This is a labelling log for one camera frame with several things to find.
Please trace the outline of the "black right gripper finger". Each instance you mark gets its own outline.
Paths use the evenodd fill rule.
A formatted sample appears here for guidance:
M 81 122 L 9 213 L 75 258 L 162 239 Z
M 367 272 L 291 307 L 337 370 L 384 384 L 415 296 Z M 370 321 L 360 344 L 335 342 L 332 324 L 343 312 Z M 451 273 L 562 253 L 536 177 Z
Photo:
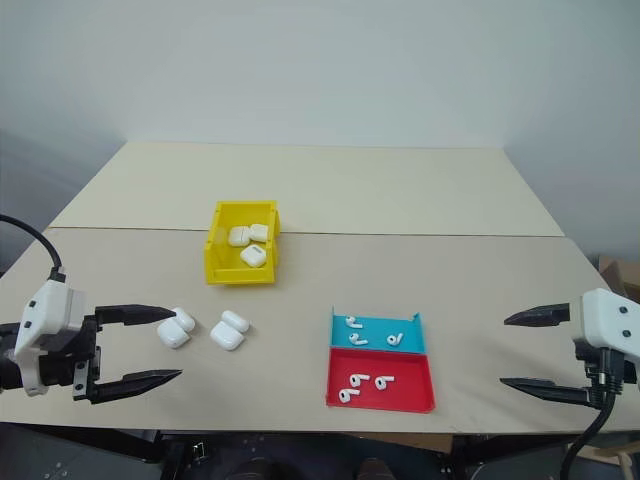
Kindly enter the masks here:
M 517 312 L 504 320 L 507 326 L 552 327 L 570 320 L 570 304 L 552 304 Z
M 534 378 L 500 378 L 500 382 L 541 400 L 601 408 L 601 395 L 587 387 L 560 386 L 551 380 Z

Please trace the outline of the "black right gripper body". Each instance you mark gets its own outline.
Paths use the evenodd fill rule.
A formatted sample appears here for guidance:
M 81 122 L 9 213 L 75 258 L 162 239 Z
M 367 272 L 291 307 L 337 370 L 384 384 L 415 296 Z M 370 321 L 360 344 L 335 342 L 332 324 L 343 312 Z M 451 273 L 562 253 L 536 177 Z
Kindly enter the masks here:
M 584 362 L 590 386 L 579 389 L 573 401 L 605 401 L 620 395 L 625 384 L 635 384 L 635 365 L 625 355 L 608 347 L 593 347 L 585 340 L 575 340 L 575 356 Z

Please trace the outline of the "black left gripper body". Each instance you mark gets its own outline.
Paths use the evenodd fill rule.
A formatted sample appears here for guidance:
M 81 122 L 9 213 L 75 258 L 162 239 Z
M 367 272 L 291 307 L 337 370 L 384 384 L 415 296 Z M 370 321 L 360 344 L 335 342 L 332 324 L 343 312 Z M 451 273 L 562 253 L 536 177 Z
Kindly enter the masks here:
M 25 389 L 28 395 L 43 395 L 50 386 L 71 386 L 75 400 L 97 402 L 100 398 L 101 347 L 97 334 L 102 327 L 94 315 L 84 318 L 81 329 L 60 351 L 40 355 L 37 365 L 44 389 Z

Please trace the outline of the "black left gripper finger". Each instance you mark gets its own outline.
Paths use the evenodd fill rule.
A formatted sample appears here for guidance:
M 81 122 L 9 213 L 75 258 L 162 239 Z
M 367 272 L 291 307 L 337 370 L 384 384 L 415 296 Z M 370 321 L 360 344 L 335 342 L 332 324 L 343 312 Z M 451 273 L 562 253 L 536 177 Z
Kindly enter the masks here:
M 173 310 L 140 304 L 99 306 L 94 310 L 94 318 L 99 327 L 118 323 L 125 326 L 152 324 L 175 316 Z
M 181 374 L 181 370 L 175 369 L 127 374 L 118 381 L 93 384 L 88 391 L 88 400 L 92 404 L 100 404 L 139 396 L 168 383 Z

